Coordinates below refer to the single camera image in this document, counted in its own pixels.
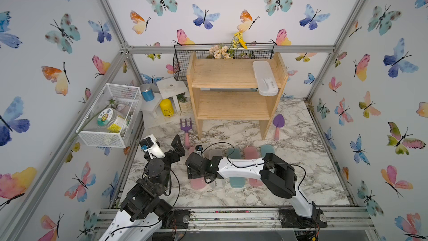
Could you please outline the pink pencil case top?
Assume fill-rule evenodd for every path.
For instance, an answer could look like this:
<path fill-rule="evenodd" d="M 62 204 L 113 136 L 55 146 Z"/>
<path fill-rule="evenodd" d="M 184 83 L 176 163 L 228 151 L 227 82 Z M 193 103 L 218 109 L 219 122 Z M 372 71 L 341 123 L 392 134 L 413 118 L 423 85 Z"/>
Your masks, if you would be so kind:
<path fill-rule="evenodd" d="M 189 153 L 193 153 L 194 147 L 195 146 L 193 146 L 189 149 Z M 190 180 L 190 184 L 191 184 L 191 188 L 194 190 L 202 190 L 206 187 L 206 183 L 205 183 L 203 177 Z"/>

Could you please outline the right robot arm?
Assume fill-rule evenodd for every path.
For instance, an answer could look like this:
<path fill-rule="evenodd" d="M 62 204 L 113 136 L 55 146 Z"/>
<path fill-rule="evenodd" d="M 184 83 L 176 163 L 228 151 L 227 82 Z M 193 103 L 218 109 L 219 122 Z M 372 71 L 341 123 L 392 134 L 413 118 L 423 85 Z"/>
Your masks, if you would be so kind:
<path fill-rule="evenodd" d="M 295 168 L 275 154 L 240 160 L 223 156 L 208 159 L 192 153 L 185 165 L 190 180 L 203 178 L 206 183 L 212 183 L 242 177 L 261 181 L 273 195 L 289 200 L 293 207 L 279 212 L 282 228 L 319 230 L 328 226 L 323 210 L 300 191 Z"/>

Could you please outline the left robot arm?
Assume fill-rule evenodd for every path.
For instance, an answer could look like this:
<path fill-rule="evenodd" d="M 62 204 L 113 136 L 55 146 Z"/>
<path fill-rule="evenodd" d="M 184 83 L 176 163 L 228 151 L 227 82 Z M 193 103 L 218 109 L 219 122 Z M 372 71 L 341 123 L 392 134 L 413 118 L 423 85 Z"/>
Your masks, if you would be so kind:
<path fill-rule="evenodd" d="M 186 153 L 180 137 L 174 137 L 167 152 L 162 151 L 154 135 L 139 144 L 147 160 L 143 175 L 128 191 L 101 241 L 151 241 L 172 214 L 173 205 L 161 196 L 172 192 L 171 166 Z"/>

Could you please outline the teal pencil case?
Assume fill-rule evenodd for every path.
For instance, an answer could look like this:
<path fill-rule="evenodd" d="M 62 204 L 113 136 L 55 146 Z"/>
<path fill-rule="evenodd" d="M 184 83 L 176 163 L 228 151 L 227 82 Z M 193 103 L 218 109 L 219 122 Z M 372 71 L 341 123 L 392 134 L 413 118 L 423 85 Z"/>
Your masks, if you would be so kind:
<path fill-rule="evenodd" d="M 275 154 L 275 148 L 272 145 L 262 145 L 260 153 L 262 157 L 266 157 L 267 154 Z"/>
<path fill-rule="evenodd" d="M 227 151 L 227 157 L 234 160 L 242 159 L 241 150 L 238 148 L 229 148 Z M 246 178 L 243 177 L 231 177 L 230 178 L 230 186 L 233 189 L 241 189 L 246 184 Z"/>

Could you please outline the pink pencil case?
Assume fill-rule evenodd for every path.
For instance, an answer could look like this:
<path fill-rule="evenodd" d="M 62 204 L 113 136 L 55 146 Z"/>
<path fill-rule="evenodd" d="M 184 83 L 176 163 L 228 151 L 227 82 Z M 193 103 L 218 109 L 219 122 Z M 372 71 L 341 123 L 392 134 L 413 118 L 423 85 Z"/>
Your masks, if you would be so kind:
<path fill-rule="evenodd" d="M 194 147 L 195 146 L 193 146 L 189 149 L 189 153 L 193 153 Z M 206 187 L 206 183 L 205 183 L 203 177 L 190 180 L 190 184 L 191 184 L 191 188 L 194 190 L 202 190 Z"/>
<path fill-rule="evenodd" d="M 253 147 L 253 146 L 244 148 L 244 156 L 247 160 L 257 159 L 257 158 L 261 157 L 260 152 L 257 150 L 256 147 Z M 248 182 L 249 182 L 250 186 L 253 186 L 253 187 L 263 186 L 263 183 L 260 180 L 248 179 Z"/>

